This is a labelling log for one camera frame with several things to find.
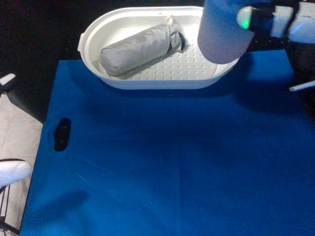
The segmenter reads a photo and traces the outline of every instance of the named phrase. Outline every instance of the tiled floor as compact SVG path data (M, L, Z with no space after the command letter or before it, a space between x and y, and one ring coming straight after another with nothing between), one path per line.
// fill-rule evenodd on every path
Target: tiled floor
M0 97L0 159L19 158L34 167L41 129L39 121L10 103L6 95ZM21 226L30 180L11 185L6 223L16 228Z

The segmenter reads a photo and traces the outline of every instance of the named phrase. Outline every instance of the blue table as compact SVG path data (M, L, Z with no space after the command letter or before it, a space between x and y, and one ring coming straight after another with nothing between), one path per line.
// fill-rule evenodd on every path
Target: blue table
M60 61L22 236L315 235L315 131L293 81L284 51L186 91L118 90Z

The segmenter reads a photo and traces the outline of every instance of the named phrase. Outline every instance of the gray cylindrical bag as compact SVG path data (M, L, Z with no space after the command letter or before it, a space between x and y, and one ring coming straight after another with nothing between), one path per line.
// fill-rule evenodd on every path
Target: gray cylindrical bag
M103 48L100 64L108 75L117 76L184 45L178 27L160 24Z

